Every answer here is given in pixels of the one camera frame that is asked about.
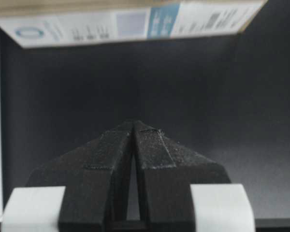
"black 3d-printed part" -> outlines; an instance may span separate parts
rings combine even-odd
[[[131,168],[132,123],[105,132],[36,169],[27,186],[66,186],[60,230],[105,231],[104,222],[125,220]]]
[[[141,219],[151,232],[194,232],[190,184],[230,183],[223,166],[134,123]]]

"gray background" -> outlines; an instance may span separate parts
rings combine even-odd
[[[237,36],[0,42],[5,201],[36,166],[137,118],[224,164],[257,219],[290,218],[290,0],[270,0]]]

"white rubber pad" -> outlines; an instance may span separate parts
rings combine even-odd
[[[253,211],[241,184],[190,185],[197,232],[254,232]]]
[[[65,187],[15,188],[3,213],[2,232],[58,232]]]

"cardboard box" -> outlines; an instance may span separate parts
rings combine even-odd
[[[24,48],[242,32],[266,0],[0,0],[0,27]]]

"box label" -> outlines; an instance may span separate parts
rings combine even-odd
[[[192,1],[152,8],[0,17],[0,27],[22,47],[235,34],[264,3]]]

